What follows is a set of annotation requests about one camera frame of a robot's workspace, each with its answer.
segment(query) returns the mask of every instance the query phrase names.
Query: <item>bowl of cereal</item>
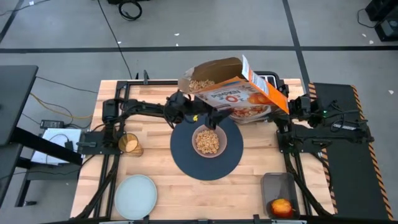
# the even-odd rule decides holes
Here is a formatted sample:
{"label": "bowl of cereal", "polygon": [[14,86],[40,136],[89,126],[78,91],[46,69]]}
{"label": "bowl of cereal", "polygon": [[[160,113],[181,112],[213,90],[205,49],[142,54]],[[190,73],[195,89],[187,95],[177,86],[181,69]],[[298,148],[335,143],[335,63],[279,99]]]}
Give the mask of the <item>bowl of cereal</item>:
{"label": "bowl of cereal", "polygon": [[194,150],[205,158],[219,156],[226,147],[226,135],[219,126],[215,130],[208,129],[205,125],[199,126],[192,135]]}

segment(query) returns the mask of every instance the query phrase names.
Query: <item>black table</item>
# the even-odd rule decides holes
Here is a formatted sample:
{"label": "black table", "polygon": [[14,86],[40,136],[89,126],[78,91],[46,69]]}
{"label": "black table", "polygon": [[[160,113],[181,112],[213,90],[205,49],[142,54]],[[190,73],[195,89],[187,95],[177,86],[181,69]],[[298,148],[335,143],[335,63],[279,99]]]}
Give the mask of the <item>black table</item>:
{"label": "black table", "polygon": [[37,70],[38,67],[35,65],[0,66],[0,206],[6,196],[15,167],[28,170],[17,199],[16,206],[18,207],[24,204],[30,180],[38,179],[34,175],[29,175],[29,172],[34,169],[43,169],[42,164],[36,164],[30,159],[20,157],[23,146],[68,161],[75,164],[74,167],[80,166],[82,162],[79,153],[17,127],[35,81]]}

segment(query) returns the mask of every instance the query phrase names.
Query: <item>paper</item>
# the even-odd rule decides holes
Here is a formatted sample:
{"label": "paper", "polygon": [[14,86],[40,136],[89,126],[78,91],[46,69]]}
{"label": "paper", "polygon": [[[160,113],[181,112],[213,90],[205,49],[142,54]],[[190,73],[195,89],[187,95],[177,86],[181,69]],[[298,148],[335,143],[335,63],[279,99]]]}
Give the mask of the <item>paper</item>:
{"label": "paper", "polygon": [[[77,152],[78,146],[76,143],[80,141],[81,130],[80,129],[63,129],[63,128],[48,128],[43,137],[46,140],[51,139],[57,134],[64,134],[68,136],[69,141],[73,143],[73,150]],[[59,135],[54,137],[51,142],[58,144],[59,146],[65,147],[65,142],[67,142],[67,138],[64,135]],[[58,165],[59,163],[68,163],[67,161],[63,161],[61,159],[54,158],[52,156],[47,156],[43,152],[35,151],[32,156],[32,162],[39,162],[43,164],[51,164]]]}

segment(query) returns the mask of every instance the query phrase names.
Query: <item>yellow cable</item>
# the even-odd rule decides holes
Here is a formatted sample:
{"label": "yellow cable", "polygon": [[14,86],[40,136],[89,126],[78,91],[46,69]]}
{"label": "yellow cable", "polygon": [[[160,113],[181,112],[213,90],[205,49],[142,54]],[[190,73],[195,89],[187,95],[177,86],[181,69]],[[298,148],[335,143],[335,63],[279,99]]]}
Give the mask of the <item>yellow cable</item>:
{"label": "yellow cable", "polygon": [[33,93],[30,93],[30,95],[33,96],[33,98],[35,98],[35,100],[37,100],[37,102],[39,102],[40,105],[42,105],[45,109],[50,110],[50,111],[52,111],[54,113],[62,114],[64,116],[67,116],[67,117],[73,118],[73,119],[87,119],[87,118],[92,118],[93,117],[93,115],[89,115],[89,116],[70,116],[69,114],[65,114],[65,113],[53,110],[53,109],[49,108],[48,106],[45,106],[43,101],[41,99],[39,99],[39,97],[35,96]]}

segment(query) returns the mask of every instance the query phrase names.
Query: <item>red apple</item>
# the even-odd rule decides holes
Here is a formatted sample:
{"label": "red apple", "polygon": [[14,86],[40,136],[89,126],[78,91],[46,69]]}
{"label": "red apple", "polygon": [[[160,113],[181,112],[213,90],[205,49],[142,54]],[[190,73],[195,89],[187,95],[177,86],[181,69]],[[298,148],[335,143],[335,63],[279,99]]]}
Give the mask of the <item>red apple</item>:
{"label": "red apple", "polygon": [[293,207],[290,201],[280,198],[271,203],[271,212],[279,218],[292,218]]}

